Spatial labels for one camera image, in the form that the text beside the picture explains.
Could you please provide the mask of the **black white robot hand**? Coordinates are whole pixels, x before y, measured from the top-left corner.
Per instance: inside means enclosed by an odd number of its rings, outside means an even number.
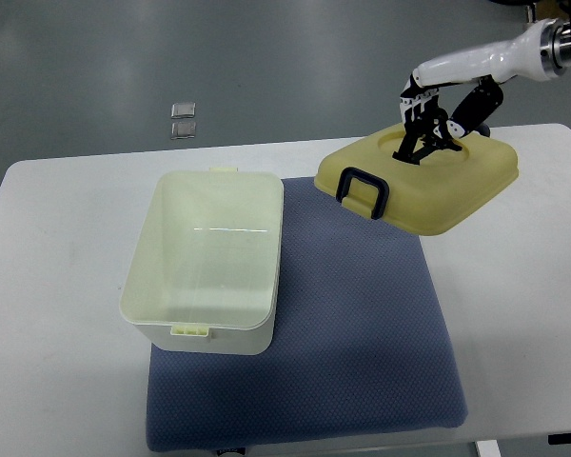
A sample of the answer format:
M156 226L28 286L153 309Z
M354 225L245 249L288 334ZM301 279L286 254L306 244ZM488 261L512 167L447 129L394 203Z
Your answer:
M481 129L512 79L545 82L561 75L563 31L561 20L541 20L516 38L451 52L412 70L400 94L400 155L412 154L419 141L432 150L450 148Z

